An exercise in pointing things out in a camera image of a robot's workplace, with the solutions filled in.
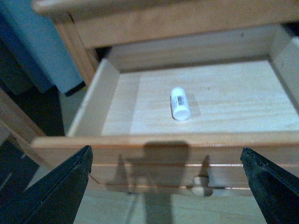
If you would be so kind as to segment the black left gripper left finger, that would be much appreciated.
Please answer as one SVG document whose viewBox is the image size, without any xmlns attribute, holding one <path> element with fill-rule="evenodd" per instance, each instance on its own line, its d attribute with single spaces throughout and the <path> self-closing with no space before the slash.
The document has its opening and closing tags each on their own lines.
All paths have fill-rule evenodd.
<svg viewBox="0 0 299 224">
<path fill-rule="evenodd" d="M 0 209 L 2 224 L 72 224 L 93 162 L 85 146 Z"/>
</svg>

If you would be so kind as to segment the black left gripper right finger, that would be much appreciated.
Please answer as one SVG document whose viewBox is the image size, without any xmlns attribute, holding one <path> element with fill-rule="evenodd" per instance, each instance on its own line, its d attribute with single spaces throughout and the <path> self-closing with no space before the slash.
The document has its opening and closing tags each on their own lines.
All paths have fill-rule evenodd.
<svg viewBox="0 0 299 224">
<path fill-rule="evenodd" d="M 299 178 L 249 147 L 242 150 L 249 188 L 268 224 L 299 222 Z"/>
</svg>

